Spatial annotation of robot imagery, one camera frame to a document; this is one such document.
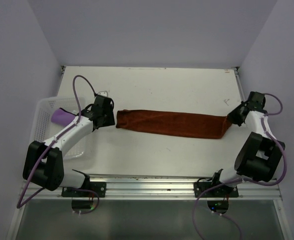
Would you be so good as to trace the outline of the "purple grey microfiber towel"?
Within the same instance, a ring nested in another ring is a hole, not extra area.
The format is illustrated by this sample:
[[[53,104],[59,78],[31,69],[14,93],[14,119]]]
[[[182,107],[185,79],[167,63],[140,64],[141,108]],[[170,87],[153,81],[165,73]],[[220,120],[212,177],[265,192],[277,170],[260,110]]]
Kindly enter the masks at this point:
[[[75,119],[76,115],[64,110],[63,108],[58,108],[54,111],[51,116],[51,122],[62,127],[68,126]]]

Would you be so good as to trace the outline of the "rust orange towel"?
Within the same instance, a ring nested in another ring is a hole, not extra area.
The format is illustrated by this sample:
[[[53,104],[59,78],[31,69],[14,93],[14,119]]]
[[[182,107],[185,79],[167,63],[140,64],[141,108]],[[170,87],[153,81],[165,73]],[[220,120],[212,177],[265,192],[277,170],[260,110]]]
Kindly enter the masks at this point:
[[[120,110],[116,128],[197,139],[221,139],[232,123],[226,116],[154,110]]]

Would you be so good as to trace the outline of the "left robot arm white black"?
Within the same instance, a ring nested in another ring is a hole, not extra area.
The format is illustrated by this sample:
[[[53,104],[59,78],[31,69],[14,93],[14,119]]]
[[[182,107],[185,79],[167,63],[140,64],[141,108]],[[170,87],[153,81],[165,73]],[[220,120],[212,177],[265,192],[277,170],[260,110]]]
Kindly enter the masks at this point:
[[[23,169],[23,179],[49,191],[73,189],[79,196],[91,190],[89,176],[74,169],[65,169],[63,159],[68,151],[93,131],[115,125],[114,101],[97,95],[63,130],[43,141],[30,143]]]

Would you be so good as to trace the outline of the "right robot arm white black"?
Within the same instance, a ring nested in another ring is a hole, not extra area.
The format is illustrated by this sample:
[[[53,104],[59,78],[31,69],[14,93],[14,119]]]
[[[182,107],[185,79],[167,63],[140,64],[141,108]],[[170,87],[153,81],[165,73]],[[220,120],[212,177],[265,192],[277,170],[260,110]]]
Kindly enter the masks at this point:
[[[275,98],[280,104],[276,113],[268,113],[264,107],[266,96]],[[231,111],[227,119],[234,125],[246,124],[251,133],[238,153],[234,167],[221,169],[213,175],[209,190],[221,196],[227,188],[235,188],[244,182],[261,186],[280,183],[287,172],[285,144],[273,135],[268,117],[282,112],[283,104],[273,94],[252,91],[246,101]]]

